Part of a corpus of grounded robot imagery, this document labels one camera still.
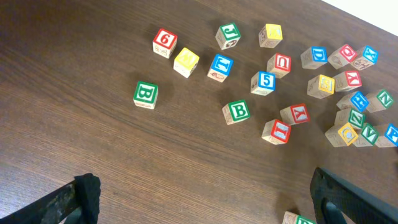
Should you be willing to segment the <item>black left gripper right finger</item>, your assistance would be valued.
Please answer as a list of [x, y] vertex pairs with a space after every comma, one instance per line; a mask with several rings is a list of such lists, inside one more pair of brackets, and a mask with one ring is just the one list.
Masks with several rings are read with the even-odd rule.
[[310, 183], [317, 223], [397, 224], [397, 208], [367, 193], [332, 172], [317, 167]]

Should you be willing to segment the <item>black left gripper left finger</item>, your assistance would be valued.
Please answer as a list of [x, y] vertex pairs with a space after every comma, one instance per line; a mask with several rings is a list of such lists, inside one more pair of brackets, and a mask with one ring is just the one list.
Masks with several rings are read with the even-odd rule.
[[87, 223], [96, 224], [100, 213], [100, 178], [87, 173], [1, 218], [1, 224]]

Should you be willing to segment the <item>yellow S wooden block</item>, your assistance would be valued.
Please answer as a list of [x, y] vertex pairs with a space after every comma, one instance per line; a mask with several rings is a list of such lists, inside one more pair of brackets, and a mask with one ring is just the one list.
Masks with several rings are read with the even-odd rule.
[[286, 211], [284, 213], [282, 224], [316, 224], [316, 222], [307, 219], [306, 217]]

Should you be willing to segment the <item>green R wooden block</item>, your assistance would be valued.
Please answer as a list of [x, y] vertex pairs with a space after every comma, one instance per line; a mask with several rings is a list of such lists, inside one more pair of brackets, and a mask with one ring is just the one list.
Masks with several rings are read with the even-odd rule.
[[157, 102], [159, 88], [157, 85], [138, 81], [134, 92], [134, 104], [136, 106], [153, 110]]

